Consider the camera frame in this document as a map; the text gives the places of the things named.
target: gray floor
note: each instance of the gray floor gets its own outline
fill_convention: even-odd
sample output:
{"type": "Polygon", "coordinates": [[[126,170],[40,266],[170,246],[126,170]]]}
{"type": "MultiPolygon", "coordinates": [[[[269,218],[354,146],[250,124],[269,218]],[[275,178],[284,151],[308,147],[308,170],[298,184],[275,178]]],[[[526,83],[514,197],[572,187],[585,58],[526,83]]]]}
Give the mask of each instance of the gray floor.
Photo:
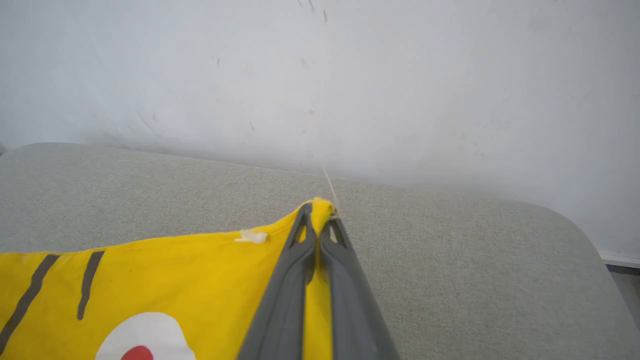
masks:
{"type": "Polygon", "coordinates": [[[640,329],[640,276],[631,274],[611,273],[613,281],[618,285],[618,289],[623,299],[627,303],[631,315],[636,321],[636,326],[640,329]]]}

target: white wall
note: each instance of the white wall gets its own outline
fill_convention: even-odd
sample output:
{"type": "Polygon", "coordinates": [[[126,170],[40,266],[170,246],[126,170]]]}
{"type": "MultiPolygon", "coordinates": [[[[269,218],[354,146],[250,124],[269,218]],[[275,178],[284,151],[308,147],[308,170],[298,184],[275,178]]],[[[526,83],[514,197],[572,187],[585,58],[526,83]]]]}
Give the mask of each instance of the white wall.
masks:
{"type": "Polygon", "coordinates": [[[640,258],[638,1],[311,1],[3,1],[0,143],[500,195],[640,258]]]}

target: gray tongs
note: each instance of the gray tongs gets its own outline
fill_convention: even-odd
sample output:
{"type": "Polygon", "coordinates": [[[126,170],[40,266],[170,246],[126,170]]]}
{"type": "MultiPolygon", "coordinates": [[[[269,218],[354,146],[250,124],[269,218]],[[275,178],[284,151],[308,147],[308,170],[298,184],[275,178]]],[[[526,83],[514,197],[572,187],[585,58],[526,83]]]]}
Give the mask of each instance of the gray tongs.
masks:
{"type": "MultiPolygon", "coordinates": [[[[305,286],[314,274],[312,204],[302,205],[244,337],[238,360],[302,359],[305,286]],[[299,242],[302,229],[307,237],[299,242]]],[[[320,234],[329,271],[334,360],[399,359],[347,232],[332,218],[320,234]]]]}

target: wall stain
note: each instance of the wall stain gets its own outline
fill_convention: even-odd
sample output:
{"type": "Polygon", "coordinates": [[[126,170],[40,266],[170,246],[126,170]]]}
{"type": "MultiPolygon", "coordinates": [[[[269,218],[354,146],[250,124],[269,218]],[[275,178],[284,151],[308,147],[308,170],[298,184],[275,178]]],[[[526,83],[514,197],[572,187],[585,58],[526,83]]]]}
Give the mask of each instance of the wall stain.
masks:
{"type": "Polygon", "coordinates": [[[151,132],[156,135],[157,137],[160,137],[160,134],[153,128],[151,127],[151,125],[149,125],[149,123],[147,122],[147,120],[144,118],[144,116],[142,116],[142,114],[140,113],[140,111],[136,111],[136,113],[138,114],[138,116],[140,117],[140,120],[142,120],[142,123],[147,127],[147,129],[151,130],[151,132]]]}
{"type": "Polygon", "coordinates": [[[316,7],[314,6],[314,4],[311,2],[311,0],[309,1],[309,5],[311,6],[311,15],[313,15],[314,17],[316,17],[316,7]]]}

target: gray fabric surface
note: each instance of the gray fabric surface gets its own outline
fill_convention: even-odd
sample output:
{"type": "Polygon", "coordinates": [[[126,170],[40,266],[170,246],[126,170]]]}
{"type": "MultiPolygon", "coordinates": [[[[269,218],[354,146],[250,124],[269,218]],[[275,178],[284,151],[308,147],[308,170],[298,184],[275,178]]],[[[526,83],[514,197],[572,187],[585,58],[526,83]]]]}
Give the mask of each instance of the gray fabric surface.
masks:
{"type": "MultiPolygon", "coordinates": [[[[639,359],[594,247],[551,210],[334,180],[342,218],[405,359],[639,359]]],[[[268,224],[323,177],[40,143],[0,157],[0,251],[70,251],[268,224]]]]}

